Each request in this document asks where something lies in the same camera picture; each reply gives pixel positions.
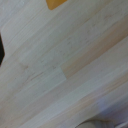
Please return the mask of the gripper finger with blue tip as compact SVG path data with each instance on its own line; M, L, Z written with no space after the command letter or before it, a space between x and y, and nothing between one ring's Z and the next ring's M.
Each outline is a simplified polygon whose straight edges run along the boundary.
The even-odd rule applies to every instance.
M3 42L2 42L2 37L1 37L1 34L0 34L0 66L2 64L4 56L5 56L5 50L4 50L4 46L3 46Z

